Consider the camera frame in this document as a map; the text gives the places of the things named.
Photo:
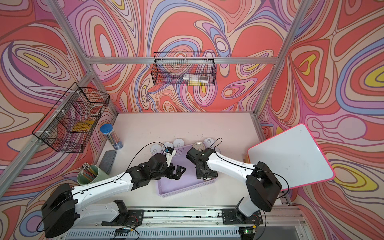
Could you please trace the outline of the lilac plastic basket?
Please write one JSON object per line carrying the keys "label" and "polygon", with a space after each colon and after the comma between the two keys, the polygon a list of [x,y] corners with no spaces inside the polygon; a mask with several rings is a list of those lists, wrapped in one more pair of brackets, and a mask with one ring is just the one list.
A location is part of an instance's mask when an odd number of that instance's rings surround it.
{"label": "lilac plastic basket", "polygon": [[210,180],[197,179],[196,166],[186,158],[187,152],[192,146],[193,145],[186,145],[175,149],[176,155],[173,157],[171,163],[174,166],[184,167],[186,170],[179,180],[161,178],[157,181],[158,195],[160,197],[169,197],[216,182],[217,179],[215,178]]}

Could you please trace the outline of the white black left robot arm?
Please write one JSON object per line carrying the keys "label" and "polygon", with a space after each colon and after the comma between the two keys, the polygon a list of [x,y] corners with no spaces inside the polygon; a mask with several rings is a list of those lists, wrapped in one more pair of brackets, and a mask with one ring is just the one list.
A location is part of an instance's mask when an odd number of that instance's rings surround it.
{"label": "white black left robot arm", "polygon": [[152,180],[179,180],[186,169],[174,166],[173,156],[170,153],[155,154],[147,162],[93,184],[58,186],[41,208],[41,224],[46,238],[58,237],[76,224],[85,222],[102,222],[107,226],[139,225],[138,217],[129,212],[122,200],[113,201],[112,207],[92,208],[91,205],[107,197],[147,186]]}

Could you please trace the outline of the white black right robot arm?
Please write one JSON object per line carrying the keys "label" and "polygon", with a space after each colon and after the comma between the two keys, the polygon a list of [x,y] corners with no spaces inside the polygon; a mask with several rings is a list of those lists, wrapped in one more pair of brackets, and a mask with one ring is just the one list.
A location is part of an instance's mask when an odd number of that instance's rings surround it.
{"label": "white black right robot arm", "polygon": [[282,190],[282,184],[267,164],[242,163],[219,154],[212,148],[199,151],[191,148],[186,158],[196,167],[198,179],[216,178],[223,173],[244,183],[248,195],[242,197],[235,208],[222,209],[225,225],[260,225],[261,211],[270,212]]}

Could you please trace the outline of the markers in back basket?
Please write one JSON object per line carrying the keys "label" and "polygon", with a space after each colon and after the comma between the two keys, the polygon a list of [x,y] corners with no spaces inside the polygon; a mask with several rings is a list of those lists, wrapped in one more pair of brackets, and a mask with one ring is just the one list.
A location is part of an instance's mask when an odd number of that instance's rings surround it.
{"label": "markers in back basket", "polygon": [[184,74],[183,81],[188,86],[206,86],[209,83],[209,77],[193,74]]}

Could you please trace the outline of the yellow item in left basket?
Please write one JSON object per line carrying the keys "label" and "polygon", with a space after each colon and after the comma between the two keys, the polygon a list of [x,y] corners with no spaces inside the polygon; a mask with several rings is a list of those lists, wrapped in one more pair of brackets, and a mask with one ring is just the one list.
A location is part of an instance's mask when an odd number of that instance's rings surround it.
{"label": "yellow item in left basket", "polygon": [[73,133],[89,133],[93,129],[93,120],[77,121],[71,128]]}

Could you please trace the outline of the yellow can white lid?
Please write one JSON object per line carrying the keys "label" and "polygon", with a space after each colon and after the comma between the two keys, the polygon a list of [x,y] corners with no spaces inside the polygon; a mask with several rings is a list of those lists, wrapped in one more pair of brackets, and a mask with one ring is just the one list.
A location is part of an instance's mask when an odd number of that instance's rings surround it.
{"label": "yellow can white lid", "polygon": [[206,148],[210,148],[214,142],[215,142],[214,139],[207,138],[207,139],[204,140],[204,145],[205,145]]}

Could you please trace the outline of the white lid can far left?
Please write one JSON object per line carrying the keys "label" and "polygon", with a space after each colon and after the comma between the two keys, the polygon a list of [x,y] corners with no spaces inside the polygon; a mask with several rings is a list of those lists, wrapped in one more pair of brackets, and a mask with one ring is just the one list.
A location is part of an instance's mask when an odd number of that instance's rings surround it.
{"label": "white lid can far left", "polygon": [[151,146],[151,154],[155,155],[157,153],[162,153],[163,152],[163,146],[160,144],[154,144]]}

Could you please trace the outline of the grey whiteboard eraser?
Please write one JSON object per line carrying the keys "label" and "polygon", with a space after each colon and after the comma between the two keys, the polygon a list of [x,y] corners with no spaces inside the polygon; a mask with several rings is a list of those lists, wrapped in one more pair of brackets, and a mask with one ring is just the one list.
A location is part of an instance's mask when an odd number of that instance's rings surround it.
{"label": "grey whiteboard eraser", "polygon": [[103,155],[99,168],[104,171],[107,175],[111,172],[112,166],[114,164],[115,158],[117,155],[116,150],[106,151]]}

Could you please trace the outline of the blue lid pencil tube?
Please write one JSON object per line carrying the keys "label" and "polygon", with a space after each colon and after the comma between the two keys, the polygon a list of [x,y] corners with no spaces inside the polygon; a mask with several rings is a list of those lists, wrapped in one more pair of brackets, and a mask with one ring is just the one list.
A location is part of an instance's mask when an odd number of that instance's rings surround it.
{"label": "blue lid pencil tube", "polygon": [[103,124],[100,127],[100,131],[108,139],[115,150],[123,148],[123,142],[120,140],[111,124]]}

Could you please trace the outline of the green cup with pencils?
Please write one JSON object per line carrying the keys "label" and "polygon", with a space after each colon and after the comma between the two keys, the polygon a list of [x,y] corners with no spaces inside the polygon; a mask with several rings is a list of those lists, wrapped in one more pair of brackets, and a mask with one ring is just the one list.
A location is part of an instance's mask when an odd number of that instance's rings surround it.
{"label": "green cup with pencils", "polygon": [[80,171],[77,175],[77,182],[79,185],[84,186],[106,180],[108,178],[110,178],[110,176],[98,166],[84,163],[80,167]]}

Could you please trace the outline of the pink framed whiteboard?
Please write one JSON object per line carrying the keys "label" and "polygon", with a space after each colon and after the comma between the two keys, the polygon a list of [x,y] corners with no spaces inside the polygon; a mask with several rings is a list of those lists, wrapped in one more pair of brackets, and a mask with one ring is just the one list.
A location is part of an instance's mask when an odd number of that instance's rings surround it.
{"label": "pink framed whiteboard", "polygon": [[277,174],[282,190],[333,180],[331,164],[308,127],[299,124],[248,150],[252,164],[263,162]]}

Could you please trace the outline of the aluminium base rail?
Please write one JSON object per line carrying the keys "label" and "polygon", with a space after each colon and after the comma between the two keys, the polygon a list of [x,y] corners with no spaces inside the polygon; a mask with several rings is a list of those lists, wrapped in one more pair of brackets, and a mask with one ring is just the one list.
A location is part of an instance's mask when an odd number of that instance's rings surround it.
{"label": "aluminium base rail", "polygon": [[237,218],[233,206],[119,208],[116,203],[91,205],[74,225],[57,230],[56,240],[234,238],[312,240],[314,236],[296,207],[278,206],[270,213]]}

